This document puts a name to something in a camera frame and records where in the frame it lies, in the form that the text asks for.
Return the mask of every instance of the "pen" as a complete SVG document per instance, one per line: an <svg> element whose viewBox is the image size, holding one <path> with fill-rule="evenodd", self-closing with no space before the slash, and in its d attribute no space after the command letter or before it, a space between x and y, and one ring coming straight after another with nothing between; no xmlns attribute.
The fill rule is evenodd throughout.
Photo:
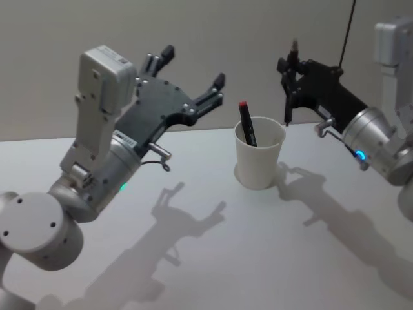
<svg viewBox="0 0 413 310"><path fill-rule="evenodd" d="M246 101L242 101L238 105L239 113L241 115L241 124L244 130L245 143L253 147L257 146L256 137L254 134L254 128L252 127L250 113L248 111L248 105Z"/></svg>

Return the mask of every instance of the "table surface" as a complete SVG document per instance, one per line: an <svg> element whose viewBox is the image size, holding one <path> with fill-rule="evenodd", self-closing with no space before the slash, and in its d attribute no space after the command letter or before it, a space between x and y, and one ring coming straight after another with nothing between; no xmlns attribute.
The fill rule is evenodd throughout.
<svg viewBox="0 0 413 310"><path fill-rule="evenodd" d="M170 173L142 166L81 225L71 266L46 272L15 255L5 287L38 310L411 310L399 188L313 126L287 128L278 186L263 191L236 180L232 130L165 134ZM0 189L47 191L71 142L0 143Z"/></svg>

